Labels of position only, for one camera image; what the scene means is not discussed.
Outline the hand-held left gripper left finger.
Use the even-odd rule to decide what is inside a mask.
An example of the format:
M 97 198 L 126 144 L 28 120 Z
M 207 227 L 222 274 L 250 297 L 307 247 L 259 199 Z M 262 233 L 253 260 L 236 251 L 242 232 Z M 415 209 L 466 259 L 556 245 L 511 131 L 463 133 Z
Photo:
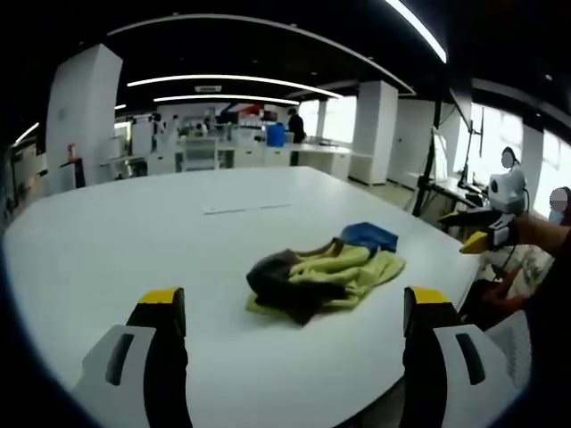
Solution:
M 191 427 L 181 287 L 147 292 L 86 354 L 73 398 L 100 427 Z

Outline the person's right hand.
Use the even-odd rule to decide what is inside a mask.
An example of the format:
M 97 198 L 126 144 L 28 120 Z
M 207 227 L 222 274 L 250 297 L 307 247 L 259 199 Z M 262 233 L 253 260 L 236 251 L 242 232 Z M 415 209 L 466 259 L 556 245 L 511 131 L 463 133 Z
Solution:
M 548 251 L 556 248 L 567 235 L 567 230 L 547 220 L 523 214 L 513 220 L 518 244 L 535 245 Z

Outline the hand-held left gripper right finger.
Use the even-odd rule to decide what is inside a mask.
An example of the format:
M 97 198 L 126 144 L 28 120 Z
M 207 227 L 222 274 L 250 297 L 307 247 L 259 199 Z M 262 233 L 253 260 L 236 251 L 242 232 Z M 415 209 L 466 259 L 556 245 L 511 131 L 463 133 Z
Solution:
M 405 427 L 499 427 L 523 391 L 523 314 L 487 331 L 439 291 L 404 291 Z

